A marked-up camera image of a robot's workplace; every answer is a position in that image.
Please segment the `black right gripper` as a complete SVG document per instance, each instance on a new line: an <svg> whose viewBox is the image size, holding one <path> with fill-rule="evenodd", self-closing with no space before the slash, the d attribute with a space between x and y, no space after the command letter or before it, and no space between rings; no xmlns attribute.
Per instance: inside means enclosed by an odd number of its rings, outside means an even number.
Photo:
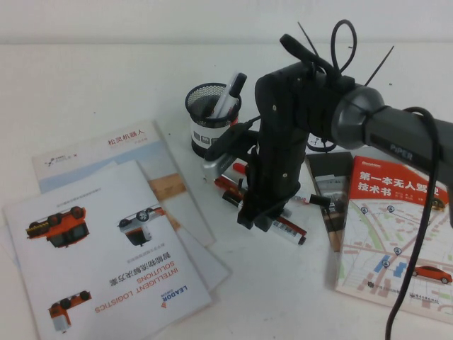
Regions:
<svg viewBox="0 0 453 340"><path fill-rule="evenodd" d="M258 150L249 163L248 192L239 206L237 222L267 232L283 213L282 207L299 190L304 161L305 131L261 129Z"/></svg>

